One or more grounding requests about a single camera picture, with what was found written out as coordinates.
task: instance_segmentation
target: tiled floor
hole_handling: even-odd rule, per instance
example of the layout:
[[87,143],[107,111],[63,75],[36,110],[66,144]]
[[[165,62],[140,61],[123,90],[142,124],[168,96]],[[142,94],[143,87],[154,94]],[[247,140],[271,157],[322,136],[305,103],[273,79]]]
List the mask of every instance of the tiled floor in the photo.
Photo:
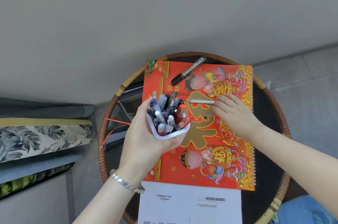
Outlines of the tiled floor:
[[[338,48],[257,66],[254,74],[271,81],[294,140],[338,157]],[[107,107],[95,108],[97,131]],[[102,186],[97,140],[84,147],[85,158],[73,167],[76,216]]]

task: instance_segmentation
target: brown rattan rim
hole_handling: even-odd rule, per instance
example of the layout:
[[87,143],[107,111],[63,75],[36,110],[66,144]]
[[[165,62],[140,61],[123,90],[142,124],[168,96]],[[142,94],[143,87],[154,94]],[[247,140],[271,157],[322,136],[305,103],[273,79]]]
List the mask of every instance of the brown rattan rim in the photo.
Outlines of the brown rattan rim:
[[[227,59],[225,57],[219,56],[219,55],[213,55],[209,53],[203,53],[203,52],[180,52],[175,53],[167,56],[163,56],[159,58],[159,60],[174,60],[178,58],[183,57],[201,57],[206,56],[208,59],[213,59],[216,61],[219,61],[222,64],[225,65],[238,65],[238,63]],[[99,159],[99,168],[100,168],[100,174],[102,177],[102,181],[106,182],[106,180],[109,177],[109,173],[107,170],[107,162],[106,162],[106,152],[105,148],[102,146],[102,143],[107,135],[107,128],[108,128],[108,120],[106,118],[110,118],[112,114],[112,110],[118,100],[118,98],[121,96],[121,94],[124,92],[124,90],[130,85],[130,83],[138,77],[141,73],[144,72],[144,66],[139,68],[136,72],[133,73],[132,76],[130,76],[117,90],[114,97],[112,98],[112,101],[110,102],[108,109],[104,115],[104,119],[102,121],[101,130],[99,134],[98,139],[98,159]],[[257,77],[253,78],[254,83],[267,95],[267,97],[270,99],[271,104],[276,112],[277,118],[279,120],[279,123],[281,125],[281,130],[284,136],[291,138],[290,130],[288,127],[288,124],[286,122],[285,116],[283,111],[281,110],[280,105],[278,104],[276,98],[273,96],[273,94],[268,90],[268,88],[264,85],[262,81],[260,81]],[[274,213],[279,209],[279,206],[281,205],[281,202],[283,201],[283,198],[285,196],[285,193],[288,189],[288,185],[290,182],[290,176],[286,173],[283,174],[280,187],[277,191],[277,194],[274,198],[274,200],[271,202],[269,208],[265,211],[265,213],[259,218],[259,220],[255,224],[267,224],[273,217]],[[124,220],[128,224],[134,224],[135,221],[132,220],[127,212],[124,212],[123,214]]]

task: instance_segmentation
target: white paper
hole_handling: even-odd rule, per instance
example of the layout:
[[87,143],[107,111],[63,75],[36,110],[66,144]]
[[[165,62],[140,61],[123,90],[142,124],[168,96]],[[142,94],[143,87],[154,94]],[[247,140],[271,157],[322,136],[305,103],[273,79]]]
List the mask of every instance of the white paper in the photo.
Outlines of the white paper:
[[241,191],[143,181],[138,224],[242,224]]

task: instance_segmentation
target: silver bracelet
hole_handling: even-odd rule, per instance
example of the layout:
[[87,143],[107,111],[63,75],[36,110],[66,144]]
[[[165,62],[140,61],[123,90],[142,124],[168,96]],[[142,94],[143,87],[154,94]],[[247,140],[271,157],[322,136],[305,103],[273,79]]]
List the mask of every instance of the silver bracelet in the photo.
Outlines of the silver bracelet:
[[130,185],[128,182],[124,181],[123,179],[121,179],[119,176],[117,176],[115,174],[115,169],[112,169],[110,171],[110,175],[117,181],[119,182],[122,186],[128,188],[129,190],[135,192],[135,193],[139,193],[142,194],[144,193],[144,191],[146,191],[146,189],[144,187],[142,187],[141,185],[138,188],[134,188],[132,185]]

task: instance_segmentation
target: white pen holder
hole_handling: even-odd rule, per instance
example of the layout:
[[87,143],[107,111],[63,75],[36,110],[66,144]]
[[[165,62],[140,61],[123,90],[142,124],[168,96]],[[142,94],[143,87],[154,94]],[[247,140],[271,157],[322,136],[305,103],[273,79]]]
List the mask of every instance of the white pen holder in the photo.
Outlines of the white pen holder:
[[173,138],[176,137],[178,139],[178,143],[177,145],[175,145],[175,147],[179,146],[182,144],[184,137],[186,136],[188,130],[190,129],[190,124],[188,124],[185,128],[180,129],[179,131],[175,131],[172,133],[169,133],[168,135],[165,136],[160,136],[155,128],[154,122],[152,121],[151,117],[149,116],[149,114],[147,114],[147,118],[146,118],[146,124],[147,124],[147,128],[148,131],[154,135],[155,138],[157,139],[168,139],[168,138]]

